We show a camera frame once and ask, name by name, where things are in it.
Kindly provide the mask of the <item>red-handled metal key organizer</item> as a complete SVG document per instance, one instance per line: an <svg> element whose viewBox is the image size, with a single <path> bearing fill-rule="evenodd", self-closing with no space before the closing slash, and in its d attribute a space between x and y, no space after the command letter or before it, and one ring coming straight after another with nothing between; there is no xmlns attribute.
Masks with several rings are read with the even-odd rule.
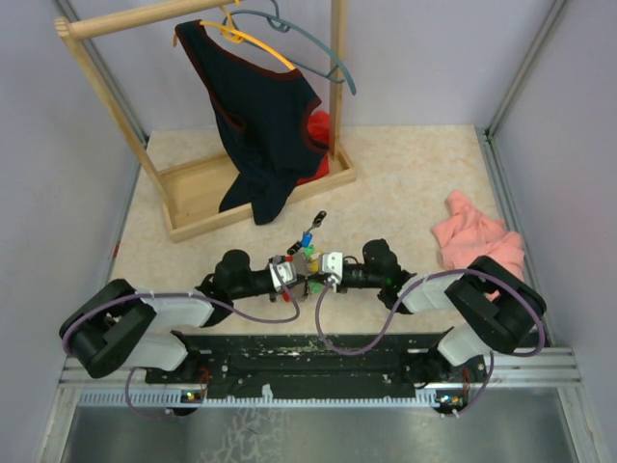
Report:
<svg viewBox="0 0 617 463"><path fill-rule="evenodd" d="M280 275L288 289L281 290L285 302L294 298L297 302L305 301L312 292L312 276L317 273L318 263L304 254L295 254L283 258L283 263L278 268Z"/></svg>

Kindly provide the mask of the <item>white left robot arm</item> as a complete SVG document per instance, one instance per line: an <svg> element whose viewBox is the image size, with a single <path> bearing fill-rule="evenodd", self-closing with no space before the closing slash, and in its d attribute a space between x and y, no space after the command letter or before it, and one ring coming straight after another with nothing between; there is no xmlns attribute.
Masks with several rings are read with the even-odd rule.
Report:
<svg viewBox="0 0 617 463"><path fill-rule="evenodd" d="M187 383L199 375L201 360L178 328L215 326L235 313L240 299L282 295L296 304L307 293L309 271L299 254L275 256L253 270L246 252L231 250L190 292L140 291L116 279L72 314L59 336L93 379L120 368L154 368Z"/></svg>

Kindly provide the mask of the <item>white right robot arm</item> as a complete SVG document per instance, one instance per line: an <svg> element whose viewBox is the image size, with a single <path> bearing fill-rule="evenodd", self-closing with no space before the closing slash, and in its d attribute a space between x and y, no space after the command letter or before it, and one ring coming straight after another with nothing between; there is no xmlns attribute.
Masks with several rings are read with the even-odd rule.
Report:
<svg viewBox="0 0 617 463"><path fill-rule="evenodd" d="M546 342L543 317L547 304L532 287L494 259L483 255L462 269L420 276L405 270L385 239L362 248L361 263L341 252L321 254L308 268L308 279L322 291L375 289L391 315L454 310L463 323L446 331L431 357L432 373L453 381L465 363L495 352L514 356L531 330L537 330L537 355Z"/></svg>

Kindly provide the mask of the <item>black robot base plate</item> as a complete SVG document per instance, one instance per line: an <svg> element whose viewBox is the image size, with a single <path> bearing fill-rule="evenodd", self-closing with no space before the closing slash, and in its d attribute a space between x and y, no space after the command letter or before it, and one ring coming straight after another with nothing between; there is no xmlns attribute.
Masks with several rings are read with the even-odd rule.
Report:
<svg viewBox="0 0 617 463"><path fill-rule="evenodd" d="M438 355L439 334L384 336L370 351L342 356L315 335L188 336L189 359L173 372L148 369L149 385L196 384L208 397L275 399L414 398L431 384L462 389L487 367L474 356L460 367Z"/></svg>

